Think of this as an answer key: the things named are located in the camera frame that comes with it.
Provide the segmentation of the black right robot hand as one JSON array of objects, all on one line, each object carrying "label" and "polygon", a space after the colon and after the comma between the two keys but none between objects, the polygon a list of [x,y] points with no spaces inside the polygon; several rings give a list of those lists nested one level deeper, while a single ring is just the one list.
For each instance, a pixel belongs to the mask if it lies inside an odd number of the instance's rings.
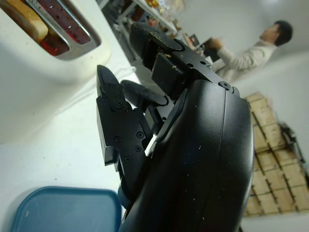
[{"label": "black right robot hand", "polygon": [[157,96],[97,67],[104,163],[120,176],[121,232],[236,232],[251,192],[251,112],[183,42],[134,23],[129,40]]}]

